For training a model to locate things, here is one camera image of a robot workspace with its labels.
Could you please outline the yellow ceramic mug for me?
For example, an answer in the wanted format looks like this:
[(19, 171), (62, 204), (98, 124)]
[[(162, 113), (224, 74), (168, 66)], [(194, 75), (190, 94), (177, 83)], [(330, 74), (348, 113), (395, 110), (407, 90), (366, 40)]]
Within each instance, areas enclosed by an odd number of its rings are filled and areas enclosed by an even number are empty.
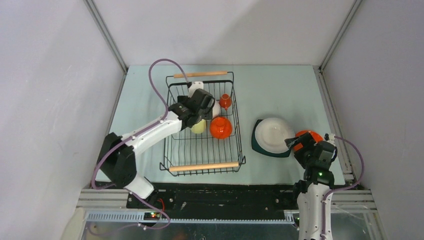
[(194, 134), (202, 134), (206, 130), (206, 128), (207, 121), (205, 119), (202, 119), (191, 127), (191, 132)]

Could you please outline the teal square plate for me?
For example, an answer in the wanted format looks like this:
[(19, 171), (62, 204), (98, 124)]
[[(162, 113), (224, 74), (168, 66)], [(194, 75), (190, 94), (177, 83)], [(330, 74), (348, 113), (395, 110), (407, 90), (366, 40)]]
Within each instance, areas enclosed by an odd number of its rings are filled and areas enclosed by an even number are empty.
[(287, 158), (287, 157), (289, 157), (289, 156), (290, 156), (290, 154), (291, 154), (291, 151), (292, 151), (290, 148), (289, 148), (289, 151), (288, 151), (288, 152), (286, 152), (286, 153), (279, 153), (279, 154), (276, 154), (276, 153), (269, 153), (269, 152), (266, 152), (264, 149), (262, 149), (262, 148), (259, 146), (259, 144), (257, 143), (257, 141), (256, 141), (256, 139), (255, 139), (255, 137), (254, 137), (254, 130), (256, 129), (256, 127), (257, 127), (257, 125), (259, 124), (259, 122), (260, 122), (260, 121), (262, 121), (262, 120), (264, 120), (264, 119), (258, 119), (258, 120), (256, 121), (256, 123), (254, 124), (253, 130), (252, 130), (252, 135), (251, 135), (251, 148), (252, 148), (255, 152), (257, 152), (257, 153), (259, 153), (259, 154), (261, 154), (261, 155), (267, 156), (267, 157), (273, 157), (273, 158)]

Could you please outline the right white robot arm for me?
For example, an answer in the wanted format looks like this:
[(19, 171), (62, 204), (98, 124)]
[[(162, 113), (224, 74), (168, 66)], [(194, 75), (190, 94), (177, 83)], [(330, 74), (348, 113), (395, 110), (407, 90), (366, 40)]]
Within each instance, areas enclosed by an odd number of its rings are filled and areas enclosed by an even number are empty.
[(294, 158), (304, 169), (303, 179), (296, 182), (291, 204), (299, 210), (300, 240), (332, 240), (331, 200), (335, 177), (330, 171), (338, 150), (329, 135), (321, 137), (311, 130), (302, 130), (285, 140)]

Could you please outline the orange round plate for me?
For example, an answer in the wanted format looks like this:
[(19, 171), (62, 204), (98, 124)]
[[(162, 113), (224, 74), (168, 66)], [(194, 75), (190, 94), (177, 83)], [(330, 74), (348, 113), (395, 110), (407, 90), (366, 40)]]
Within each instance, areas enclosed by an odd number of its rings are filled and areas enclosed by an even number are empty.
[[(301, 135), (303, 135), (303, 134), (305, 134), (305, 133), (310, 133), (310, 134), (311, 134), (311, 136), (312, 136), (312, 138), (315, 140), (315, 142), (319, 142), (319, 141), (323, 141), (323, 140), (324, 140), (324, 139), (323, 139), (323, 137), (322, 137), (321, 135), (319, 135), (318, 133), (316, 133), (316, 132), (314, 132), (314, 131), (312, 131), (312, 130), (301, 130), (301, 131), (297, 132), (297, 133), (295, 134), (295, 136), (296, 136), (296, 137), (300, 137)], [(297, 151), (298, 151), (298, 150), (300, 150), (302, 147), (303, 147), (303, 145), (302, 145), (301, 143), (299, 143), (299, 144), (297, 144), (297, 145), (295, 145), (295, 146), (293, 147), (293, 150), (294, 150), (295, 152), (297, 152)]]

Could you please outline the white pink fluted plate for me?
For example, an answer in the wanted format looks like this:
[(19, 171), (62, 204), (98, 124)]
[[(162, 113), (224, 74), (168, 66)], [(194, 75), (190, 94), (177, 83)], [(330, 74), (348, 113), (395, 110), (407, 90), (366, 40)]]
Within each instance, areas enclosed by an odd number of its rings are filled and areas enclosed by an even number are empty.
[(269, 117), (258, 123), (253, 136), (258, 145), (271, 154), (285, 154), (290, 149), (286, 139), (295, 137), (293, 128), (282, 118)]

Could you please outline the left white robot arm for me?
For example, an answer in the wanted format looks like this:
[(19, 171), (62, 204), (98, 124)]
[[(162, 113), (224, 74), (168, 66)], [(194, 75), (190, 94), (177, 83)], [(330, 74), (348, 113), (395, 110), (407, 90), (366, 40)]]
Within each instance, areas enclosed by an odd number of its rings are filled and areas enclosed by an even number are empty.
[(167, 105), (164, 114), (148, 125), (123, 135), (109, 133), (104, 138), (94, 175), (102, 171), (114, 186), (138, 196), (145, 208), (153, 208), (158, 194), (154, 185), (138, 173), (137, 155), (168, 136), (209, 119), (215, 104), (209, 92), (198, 88), (192, 95), (179, 96), (176, 103)]

